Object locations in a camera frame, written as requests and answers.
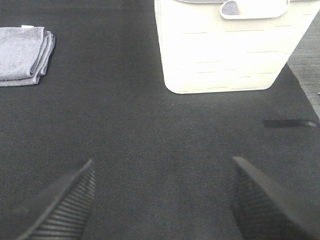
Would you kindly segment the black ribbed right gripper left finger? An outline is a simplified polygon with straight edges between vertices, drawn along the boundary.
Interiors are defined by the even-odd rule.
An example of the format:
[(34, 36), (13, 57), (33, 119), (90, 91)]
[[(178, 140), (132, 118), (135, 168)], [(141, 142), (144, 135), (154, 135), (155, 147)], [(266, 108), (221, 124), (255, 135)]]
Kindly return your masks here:
[(82, 161), (16, 209), (18, 240), (79, 240), (96, 193), (93, 160)]

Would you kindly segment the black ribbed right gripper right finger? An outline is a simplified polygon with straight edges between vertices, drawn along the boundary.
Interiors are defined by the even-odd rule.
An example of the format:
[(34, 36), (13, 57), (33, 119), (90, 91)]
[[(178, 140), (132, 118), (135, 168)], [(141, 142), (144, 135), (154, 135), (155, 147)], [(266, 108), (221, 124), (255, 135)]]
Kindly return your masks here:
[(243, 157), (232, 158), (229, 202), (245, 240), (320, 238), (320, 206), (285, 188)]

